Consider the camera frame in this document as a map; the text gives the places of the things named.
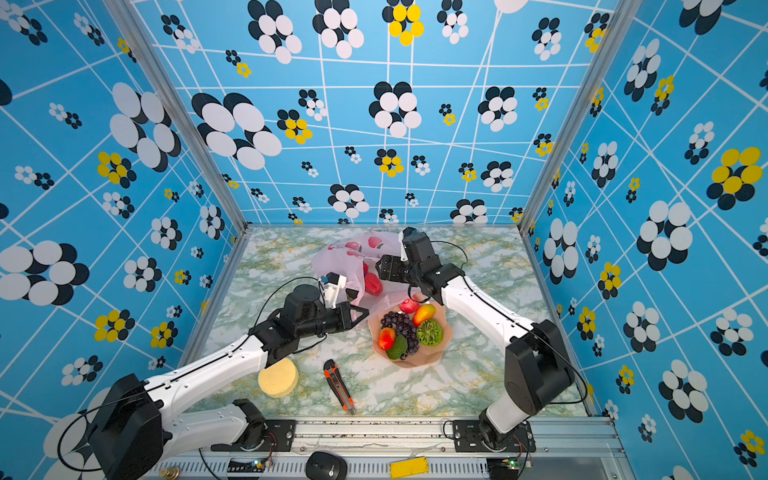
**marble surface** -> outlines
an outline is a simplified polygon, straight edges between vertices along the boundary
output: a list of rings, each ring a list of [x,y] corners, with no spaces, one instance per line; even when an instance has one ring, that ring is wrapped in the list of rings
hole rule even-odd
[[[256,228],[237,269],[222,310],[210,332],[204,354],[218,350],[241,336],[253,324],[264,300],[295,276],[313,276],[312,256],[329,243],[347,241],[365,231],[400,231],[399,228],[278,227]],[[548,316],[541,291],[514,227],[425,227],[431,240],[462,246],[470,262],[465,272],[478,286],[511,310],[535,320]],[[459,249],[435,243],[443,263],[461,265]],[[264,309],[261,319],[280,308],[284,295],[297,280],[284,287]],[[264,415],[346,415],[330,392],[323,364],[334,359],[355,401],[359,415],[476,416],[503,392],[503,353],[467,319],[449,310],[455,331],[442,360],[434,366],[401,369],[374,353],[366,322],[344,333],[329,335],[317,347],[291,358],[299,382],[282,399],[264,395],[257,375],[246,376],[215,392],[191,410],[213,409],[235,399],[248,398]],[[308,346],[316,339],[303,339]],[[578,399],[571,386],[558,401]],[[583,405],[550,405],[539,415],[586,416]]]

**blue wall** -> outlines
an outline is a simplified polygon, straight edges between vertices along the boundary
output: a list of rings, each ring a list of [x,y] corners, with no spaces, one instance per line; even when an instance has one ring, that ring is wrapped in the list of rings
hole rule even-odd
[[[77,478],[59,420],[178,364],[235,233],[208,236],[200,210],[220,204],[98,0],[4,5],[0,478]]]
[[[638,478],[768,478],[767,22],[645,1],[528,232]]]
[[[254,223],[512,223],[616,0],[327,5],[134,3]],[[388,22],[400,15],[405,33]],[[340,21],[334,37],[327,27]],[[237,95],[258,113],[249,108],[252,116],[236,124],[223,108],[203,111],[245,102]],[[395,109],[394,119],[382,105]],[[265,122],[269,132],[261,130]],[[259,130],[256,140],[247,128]],[[493,177],[486,183],[484,174]],[[454,211],[473,202],[469,217]]]

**kiwi slice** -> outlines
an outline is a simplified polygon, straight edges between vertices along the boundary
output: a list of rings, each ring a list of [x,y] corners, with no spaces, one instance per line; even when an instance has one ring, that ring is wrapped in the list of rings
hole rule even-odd
[[[437,346],[442,342],[442,328],[433,319],[424,320],[416,330],[416,336],[422,345]]]
[[[392,348],[386,351],[386,355],[390,360],[397,360],[407,349],[408,340],[403,335],[398,335],[395,337],[395,343],[392,345]]]

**plastic bag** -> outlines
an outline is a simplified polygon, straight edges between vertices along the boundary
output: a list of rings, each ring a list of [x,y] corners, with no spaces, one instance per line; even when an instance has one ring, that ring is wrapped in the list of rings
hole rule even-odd
[[[312,270],[317,276],[330,272],[346,277],[346,289],[357,290],[352,305],[361,306],[371,314],[388,305],[402,302],[408,297],[408,285],[382,280],[383,291],[378,296],[366,292],[362,264],[368,265],[368,273],[377,277],[376,262],[383,255],[400,256],[398,234],[393,232],[369,232],[354,237],[346,243],[331,243],[312,258]]]

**black mouse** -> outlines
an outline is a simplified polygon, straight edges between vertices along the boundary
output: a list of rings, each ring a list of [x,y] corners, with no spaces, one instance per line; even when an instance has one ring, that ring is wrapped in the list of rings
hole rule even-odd
[[[346,462],[328,452],[314,452],[306,461],[305,473],[309,480],[344,480]]]

